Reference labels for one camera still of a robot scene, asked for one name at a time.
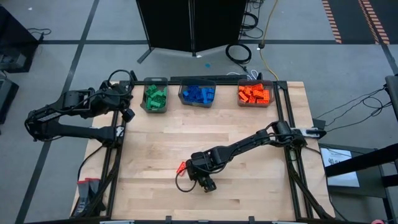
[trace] wooden tabletop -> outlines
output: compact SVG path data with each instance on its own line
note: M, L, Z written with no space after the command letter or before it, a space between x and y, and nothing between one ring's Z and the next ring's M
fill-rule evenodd
M288 85L296 126L312 127L303 83ZM268 108L239 107L236 86L217 86L211 108L182 105L178 88L169 86L166 113L147 114L139 106L143 86L134 87L131 108L136 116L127 124L112 219L164 220L171 215L173 220L248 220L248 216L255 216L256 221L295 220L283 148L260 146L235 157L223 172L211 175L217 185L213 192L204 193L199 185L190 193L176 188L176 170L193 152L230 145L278 120L275 102ZM281 98L287 119L282 92ZM112 113L98 116L93 126L109 126L111 118ZM316 140L307 142L318 150ZM90 140L86 156L99 146ZM90 158L80 179L100 178L104 155L103 149ZM309 190L334 216L320 155L303 149L302 159ZM187 174L179 183L183 189L193 184ZM297 189L305 217L302 193Z

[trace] yellow cable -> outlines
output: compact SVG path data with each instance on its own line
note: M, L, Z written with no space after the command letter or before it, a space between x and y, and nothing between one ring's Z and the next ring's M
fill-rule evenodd
M275 0L274 7L272 7L271 12L269 13L267 25L266 25L266 28L264 29L264 35L262 36L262 41L261 41L261 44L262 44L263 46L266 45L266 35L267 35L267 31L268 31L269 21L271 20L272 13L274 13L274 9L275 9L275 7L276 7L277 4L278 4L278 0ZM265 60L264 57L262 56L262 52L261 52L261 51L262 51L262 49L260 49L260 57L261 57L262 62L264 62L264 65L266 66L266 68L268 69L268 71L271 72L271 74L273 74L273 75L275 76L276 80L279 80L279 78L278 78L278 76L276 75L276 73L275 73L274 71L272 71L272 70L269 68L269 66L268 66L268 64L267 64L267 62L266 62L266 60Z

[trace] green bricks in bin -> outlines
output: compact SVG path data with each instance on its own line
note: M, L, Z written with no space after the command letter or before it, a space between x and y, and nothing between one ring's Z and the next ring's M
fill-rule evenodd
M167 111L167 79L145 78L144 96L141 108L147 113L164 113Z

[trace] orange bricks in bin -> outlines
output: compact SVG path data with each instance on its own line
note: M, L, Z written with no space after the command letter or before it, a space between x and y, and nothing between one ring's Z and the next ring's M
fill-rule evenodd
M245 103L269 103L269 90L260 83L253 86L239 86L239 99Z

